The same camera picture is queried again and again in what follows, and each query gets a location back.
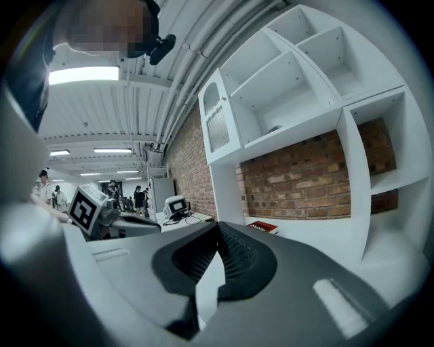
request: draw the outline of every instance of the hair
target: hair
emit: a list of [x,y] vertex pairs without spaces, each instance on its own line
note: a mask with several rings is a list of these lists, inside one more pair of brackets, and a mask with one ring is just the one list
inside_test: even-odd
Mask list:
[[41,171],[41,173],[39,174],[39,178],[41,178],[42,176],[45,176],[46,178],[48,178],[47,170],[42,170]]

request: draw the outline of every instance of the white shelving unit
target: white shelving unit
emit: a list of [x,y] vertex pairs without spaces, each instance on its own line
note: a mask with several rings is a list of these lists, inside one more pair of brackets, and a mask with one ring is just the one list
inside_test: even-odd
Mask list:
[[[278,225],[278,236],[318,248],[390,306],[420,287],[434,207],[431,144],[411,90],[363,35],[316,9],[293,7],[211,76],[199,105],[219,220]],[[377,118],[387,126],[397,169],[371,178],[357,126]],[[237,164],[334,129],[349,171],[350,218],[243,217]],[[398,210],[371,216],[372,195],[395,189]]]

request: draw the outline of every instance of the red book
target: red book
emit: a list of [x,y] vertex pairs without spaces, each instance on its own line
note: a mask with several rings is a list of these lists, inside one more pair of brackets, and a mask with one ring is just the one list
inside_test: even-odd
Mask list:
[[272,232],[272,231],[277,228],[276,225],[264,223],[264,222],[261,222],[259,220],[249,224],[248,226],[255,228],[255,229],[258,229],[258,230],[263,231],[263,232],[269,232],[271,234],[275,234],[275,232]]

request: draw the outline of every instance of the ceiling light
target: ceiling light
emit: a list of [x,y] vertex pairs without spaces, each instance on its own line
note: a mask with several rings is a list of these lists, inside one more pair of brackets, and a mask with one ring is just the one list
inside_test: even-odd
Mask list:
[[137,174],[138,170],[116,171],[118,174]]
[[50,85],[77,81],[118,81],[118,66],[93,66],[87,68],[69,68],[50,73]]
[[133,151],[131,148],[94,148],[95,153],[128,153],[131,154]]
[[58,155],[70,155],[69,150],[54,150],[53,152],[50,153],[51,157],[57,157]]

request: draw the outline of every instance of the pipe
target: pipe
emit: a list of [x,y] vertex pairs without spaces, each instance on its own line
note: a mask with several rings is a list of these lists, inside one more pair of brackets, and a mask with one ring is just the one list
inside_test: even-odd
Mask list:
[[[222,40],[228,35],[231,29],[238,23],[238,21],[242,20],[244,16],[250,13],[256,6],[259,6],[263,3],[264,0],[252,0],[246,3],[243,7],[239,8],[230,18],[227,20],[223,27],[218,31],[216,35],[211,39],[211,41],[207,44],[207,47],[204,49],[202,54],[200,55],[200,61],[194,64],[193,69],[190,71],[187,80],[185,81],[184,86],[181,89],[180,94],[175,103],[175,110],[181,106],[184,101],[184,97],[188,90],[190,90],[193,81],[197,78],[199,71],[202,69],[202,66],[208,61],[211,53],[216,49],[216,47],[222,42]],[[165,134],[163,137],[163,143],[167,140],[167,135],[169,134],[169,130],[171,129],[172,123],[174,122],[175,112],[172,113],[167,125],[165,127]]]
[[[232,45],[232,43],[238,38],[238,36],[240,36],[247,28],[250,27],[250,25],[252,25],[253,22],[257,21],[257,19],[259,19],[261,16],[263,16],[266,12],[268,12],[271,8],[275,7],[277,4],[284,2],[283,0],[274,0],[271,4],[267,5],[266,7],[264,7],[262,10],[260,10],[255,16],[253,16],[252,18],[250,18],[226,43],[225,45],[219,49],[219,52],[216,54],[216,56],[214,57],[214,59],[212,60],[212,62],[210,64],[208,64],[208,67],[206,68],[206,70],[201,74],[201,78],[198,80],[198,82],[196,82],[194,88],[191,90],[190,95],[188,96],[188,98],[186,99],[184,106],[182,107],[182,109],[178,112],[178,116],[176,117],[176,121],[175,124],[173,125],[172,129],[169,132],[169,135],[166,137],[170,138],[172,136],[172,133],[174,132],[179,120],[182,118],[182,114],[185,111],[186,107],[189,105],[189,102],[191,100],[191,98],[195,95],[196,91],[199,89],[199,87],[201,87],[203,80],[209,75],[210,70],[216,65],[217,61],[220,59],[220,57],[223,55],[223,53],[225,53],[228,49],[228,47],[230,45]],[[187,113],[189,113],[193,107],[193,103],[190,105],[190,108],[188,110]]]
[[156,143],[159,145],[161,133],[163,132],[164,123],[169,114],[170,107],[172,106],[172,102],[174,100],[176,90],[180,85],[183,76],[185,75],[188,67],[191,65],[193,61],[193,57],[196,54],[196,51],[202,46],[203,42],[208,38],[211,32],[215,29],[216,25],[221,21],[222,17],[226,15],[226,13],[232,8],[233,4],[238,0],[226,0],[216,12],[214,12],[213,16],[208,20],[205,26],[199,31],[199,34],[195,37],[195,40],[190,45],[188,52],[184,56],[184,59],[181,62],[181,65],[176,73],[176,76],[172,82],[172,86],[170,87],[169,94],[167,95],[167,101],[164,105],[163,112],[159,119],[159,127],[157,132]]

